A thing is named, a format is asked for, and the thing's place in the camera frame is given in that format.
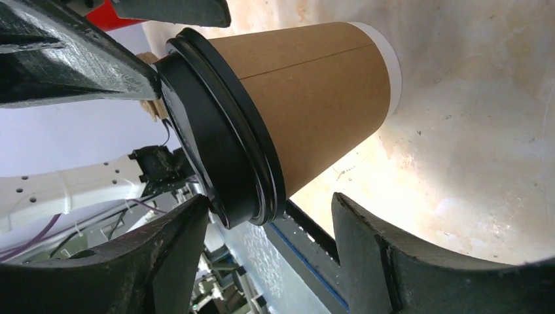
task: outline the black plastic lid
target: black plastic lid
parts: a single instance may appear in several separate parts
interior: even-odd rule
[[[186,28],[154,65],[174,130],[226,228],[281,216],[285,184],[270,134],[216,49]]]

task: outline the cardboard sleeve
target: cardboard sleeve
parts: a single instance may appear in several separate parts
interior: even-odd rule
[[[287,197],[372,135],[390,86],[380,51],[342,22],[210,40],[274,142]]]

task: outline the red object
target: red object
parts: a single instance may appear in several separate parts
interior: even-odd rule
[[[103,31],[111,31],[113,29],[144,22],[143,20],[119,18],[110,0],[105,0],[103,5],[89,13],[87,19]]]

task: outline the black cable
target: black cable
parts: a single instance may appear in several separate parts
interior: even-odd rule
[[[62,242],[60,242],[60,244],[58,244],[58,246],[54,250],[52,250],[52,252],[50,252],[48,258],[52,258],[67,242],[69,242],[69,240],[73,239],[73,237],[75,237],[78,234],[79,233],[76,231],[70,234],[69,236],[67,236]]]
[[[124,209],[123,212],[120,214],[120,218],[118,218],[118,220],[116,221],[116,224],[114,225],[114,228],[112,228],[112,230],[110,231],[110,234],[108,234],[108,241],[112,240],[112,236],[114,236],[114,231],[116,231],[120,223],[123,221],[123,216],[125,216],[126,213],[127,213],[127,209]]]
[[[139,200],[136,200],[134,198],[130,199],[130,201],[134,202],[135,204],[139,204],[139,205],[143,206],[144,208],[150,209],[151,211],[154,211],[157,214],[167,214],[168,213],[167,211],[162,211],[160,209],[152,207],[149,204],[145,203],[144,201],[139,201]]]
[[[162,124],[164,125],[164,127],[166,128],[166,132],[168,133],[168,138],[166,139],[164,144],[161,145],[161,146],[165,146],[170,141],[170,127],[171,127],[171,125],[170,125],[170,121],[168,119],[163,119]]]

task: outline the white surface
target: white surface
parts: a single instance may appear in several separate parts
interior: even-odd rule
[[[293,196],[330,234],[337,191],[462,254],[509,264],[555,255],[553,1],[228,4],[230,28],[196,28],[212,38],[362,22],[399,59],[403,92],[395,114]],[[157,54],[182,27],[144,25]]]
[[[206,235],[204,236],[204,246],[208,252],[212,253],[225,245],[222,233],[215,224],[206,226]]]
[[[401,67],[399,66],[397,55],[395,55],[395,51],[387,39],[372,26],[359,22],[350,22],[349,24],[364,31],[382,54],[387,74],[389,75],[390,96],[389,110],[387,110],[387,117],[389,118],[393,115],[395,109],[397,109],[401,100],[401,90],[403,90],[403,77],[401,76]]]
[[[109,32],[137,54],[148,51],[140,25]],[[0,177],[36,175],[98,164],[133,149],[160,145],[166,130],[143,112],[138,101],[95,100],[26,109],[0,109]],[[168,146],[179,147],[172,134]],[[113,206],[104,203],[62,215],[49,234]],[[37,220],[0,237],[0,250],[25,243],[50,218]]]
[[[146,187],[139,179],[142,174],[136,160],[123,156],[42,175],[0,178],[0,234],[58,213],[140,198]]]

